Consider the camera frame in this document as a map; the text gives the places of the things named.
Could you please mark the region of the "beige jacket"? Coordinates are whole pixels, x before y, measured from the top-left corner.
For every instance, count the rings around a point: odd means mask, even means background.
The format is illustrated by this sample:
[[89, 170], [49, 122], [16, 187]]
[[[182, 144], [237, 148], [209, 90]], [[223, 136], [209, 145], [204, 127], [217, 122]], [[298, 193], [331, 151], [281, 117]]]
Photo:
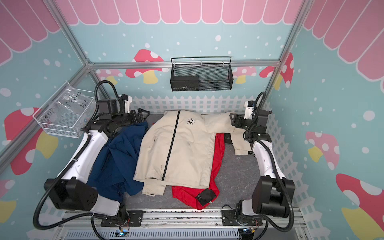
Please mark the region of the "beige jacket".
[[231, 134], [236, 155], [250, 153], [244, 130], [231, 125], [230, 113], [165, 112], [142, 140], [134, 180], [144, 184], [148, 196], [163, 195], [166, 186], [207, 189], [216, 135], [225, 133]]

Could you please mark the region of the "blue jacket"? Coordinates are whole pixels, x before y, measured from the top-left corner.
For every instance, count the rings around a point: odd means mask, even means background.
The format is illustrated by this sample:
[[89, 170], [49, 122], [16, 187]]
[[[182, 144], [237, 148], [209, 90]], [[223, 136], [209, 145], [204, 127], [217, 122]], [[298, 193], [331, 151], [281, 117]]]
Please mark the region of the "blue jacket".
[[87, 185], [110, 200], [122, 203], [124, 193], [134, 196], [144, 184], [134, 180], [141, 143], [148, 123], [130, 125], [103, 146], [93, 165]]

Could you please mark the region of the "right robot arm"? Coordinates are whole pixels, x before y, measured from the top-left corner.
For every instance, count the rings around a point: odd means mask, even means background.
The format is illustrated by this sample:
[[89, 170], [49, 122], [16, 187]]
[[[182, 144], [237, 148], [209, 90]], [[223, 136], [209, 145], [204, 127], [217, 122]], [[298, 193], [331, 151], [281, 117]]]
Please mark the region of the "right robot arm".
[[230, 114], [232, 126], [245, 130], [243, 138], [252, 148], [261, 175], [251, 199], [241, 200], [236, 205], [235, 216], [241, 225], [245, 224], [245, 219], [255, 217], [286, 233], [294, 226], [292, 201], [296, 187], [282, 173], [273, 154], [273, 143], [266, 126], [271, 113], [257, 109], [244, 116]]

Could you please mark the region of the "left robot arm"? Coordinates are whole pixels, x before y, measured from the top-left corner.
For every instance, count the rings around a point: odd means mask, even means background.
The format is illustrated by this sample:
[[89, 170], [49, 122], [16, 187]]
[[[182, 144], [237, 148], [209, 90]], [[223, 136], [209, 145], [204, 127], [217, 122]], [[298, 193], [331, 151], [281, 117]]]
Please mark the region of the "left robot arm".
[[129, 105], [124, 95], [96, 102], [92, 118], [82, 128], [84, 136], [75, 154], [56, 178], [44, 184], [45, 193], [33, 216], [36, 229], [60, 225], [40, 223], [47, 200], [57, 209], [78, 211], [80, 218], [98, 218], [118, 227], [130, 221], [123, 195], [135, 195], [143, 187], [133, 176], [150, 112], [130, 110]]

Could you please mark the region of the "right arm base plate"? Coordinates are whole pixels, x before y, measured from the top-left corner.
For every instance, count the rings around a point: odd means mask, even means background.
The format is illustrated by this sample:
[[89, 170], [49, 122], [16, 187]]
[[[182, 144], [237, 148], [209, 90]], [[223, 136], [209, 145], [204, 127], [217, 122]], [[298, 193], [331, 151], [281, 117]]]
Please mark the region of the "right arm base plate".
[[252, 216], [237, 214], [236, 210], [221, 210], [223, 226], [262, 226], [263, 220]]

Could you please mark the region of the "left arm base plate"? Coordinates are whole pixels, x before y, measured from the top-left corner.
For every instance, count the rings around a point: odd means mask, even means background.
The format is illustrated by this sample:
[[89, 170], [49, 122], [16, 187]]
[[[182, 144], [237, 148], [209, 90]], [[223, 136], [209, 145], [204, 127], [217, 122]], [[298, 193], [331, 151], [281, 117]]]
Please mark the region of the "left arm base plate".
[[116, 216], [108, 216], [102, 219], [101, 227], [140, 227], [144, 211], [120, 211]]

